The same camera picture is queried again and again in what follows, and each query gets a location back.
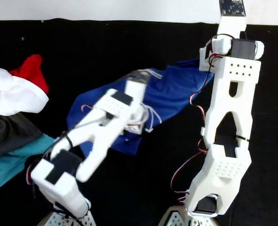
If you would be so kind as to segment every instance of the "fabric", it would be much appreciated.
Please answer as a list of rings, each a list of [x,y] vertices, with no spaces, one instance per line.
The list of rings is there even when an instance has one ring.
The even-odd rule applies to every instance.
[[[20,148],[42,135],[22,113],[0,115],[0,156]]]
[[[189,96],[203,84],[207,72],[200,72],[198,67],[199,60],[197,59],[179,62],[175,66],[169,65],[164,71],[152,69],[154,72],[162,75],[162,79],[151,76],[143,103],[153,107],[161,116],[162,121],[173,117],[188,104]],[[124,91],[126,79],[127,77],[123,77],[103,87],[80,94],[73,103],[67,117],[68,128],[70,129],[90,112],[88,107],[85,107],[82,112],[82,105],[94,105],[110,88]],[[155,117],[154,126],[158,124],[159,120]],[[125,131],[122,136],[115,140],[111,147],[123,153],[136,154],[140,141],[140,136]],[[85,142],[80,147],[84,155],[88,156],[92,149],[92,143]]]
[[[53,141],[53,138],[43,134],[33,142],[0,157],[0,187],[24,169],[29,156],[44,153]]]
[[[48,102],[42,89],[32,82],[12,76],[0,68],[0,115],[9,116],[18,112],[40,112]]]
[[[33,54],[28,57],[19,68],[10,71],[13,76],[26,79],[34,85],[41,88],[45,93],[48,93],[49,87],[41,72],[42,58],[38,54]]]

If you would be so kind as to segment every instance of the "red wire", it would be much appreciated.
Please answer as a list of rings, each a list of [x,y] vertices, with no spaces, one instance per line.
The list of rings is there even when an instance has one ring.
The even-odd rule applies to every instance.
[[[201,153],[203,153],[203,152],[198,152],[198,153],[196,153],[195,155],[191,156],[191,157],[190,157],[189,159],[187,159],[186,162],[184,162],[184,163],[176,170],[176,172],[173,174],[172,179],[171,179],[171,190],[172,190],[173,192],[175,192],[175,193],[187,193],[187,194],[188,194],[187,191],[184,191],[184,192],[177,192],[177,191],[174,191],[174,189],[172,188],[172,184],[173,184],[173,181],[174,181],[175,177],[176,177],[177,174],[180,172],[180,170],[183,169],[183,167],[184,167],[190,160],[192,160],[193,158],[197,157],[197,156],[198,156],[199,154],[201,154]]]
[[[193,98],[198,92],[200,92],[202,89],[204,89],[204,87],[205,87],[205,85],[206,85],[206,83],[207,83],[208,76],[209,76],[209,74],[210,74],[210,69],[211,69],[211,67],[213,67],[213,65],[212,65],[213,60],[214,60],[215,58],[222,58],[222,57],[223,57],[223,56],[221,56],[221,55],[218,54],[218,53],[212,53],[212,54],[209,56],[209,70],[208,70],[208,74],[207,74],[207,76],[206,76],[206,78],[205,78],[205,80],[204,80],[202,86],[201,86],[196,92],[192,93],[192,94],[189,96],[189,103],[190,103],[192,106],[195,106],[195,107],[197,107],[197,108],[200,109],[201,114],[202,114],[202,117],[203,117],[203,121],[205,121],[205,112],[204,112],[204,109],[203,109],[200,105],[194,105],[194,104],[192,103],[192,98]]]

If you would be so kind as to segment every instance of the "drawstring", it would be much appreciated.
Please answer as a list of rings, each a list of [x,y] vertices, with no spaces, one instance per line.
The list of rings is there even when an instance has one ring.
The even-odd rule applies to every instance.
[[[150,133],[151,131],[153,131],[153,126],[154,126],[154,114],[155,116],[157,116],[160,124],[162,123],[162,119],[160,117],[160,115],[151,107],[151,106],[148,106],[148,105],[145,105],[142,103],[142,106],[144,107],[144,109],[146,110],[146,112],[148,113],[148,111],[150,111],[151,113],[151,121],[150,121],[150,126],[149,126],[149,129],[148,128],[145,128],[145,131]]]

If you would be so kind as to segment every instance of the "pile of clothes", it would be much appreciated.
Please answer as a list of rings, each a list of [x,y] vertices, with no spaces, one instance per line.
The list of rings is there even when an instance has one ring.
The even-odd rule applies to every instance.
[[[31,55],[16,70],[0,68],[0,187],[54,141],[21,113],[39,113],[49,100],[41,62],[40,55]]]

